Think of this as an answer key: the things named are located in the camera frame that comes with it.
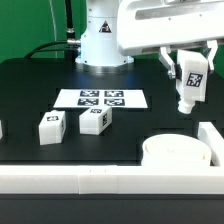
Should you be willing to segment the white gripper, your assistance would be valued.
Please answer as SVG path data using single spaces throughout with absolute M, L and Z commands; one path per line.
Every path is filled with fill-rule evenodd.
M 176 78 L 169 46 L 184 48 L 206 42 L 209 72 L 218 42 L 224 38 L 224 0 L 123 0 L 117 16 L 117 46 L 123 55 L 141 55 L 159 49 L 159 61 L 170 79 Z

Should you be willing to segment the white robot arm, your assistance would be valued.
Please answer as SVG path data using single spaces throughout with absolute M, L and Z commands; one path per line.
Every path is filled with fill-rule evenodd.
M 213 60 L 224 44 L 224 0 L 86 0 L 87 28 L 81 36 L 83 68 L 120 67 L 137 55 L 157 53 L 168 76 L 177 78 L 170 53 L 203 48 Z

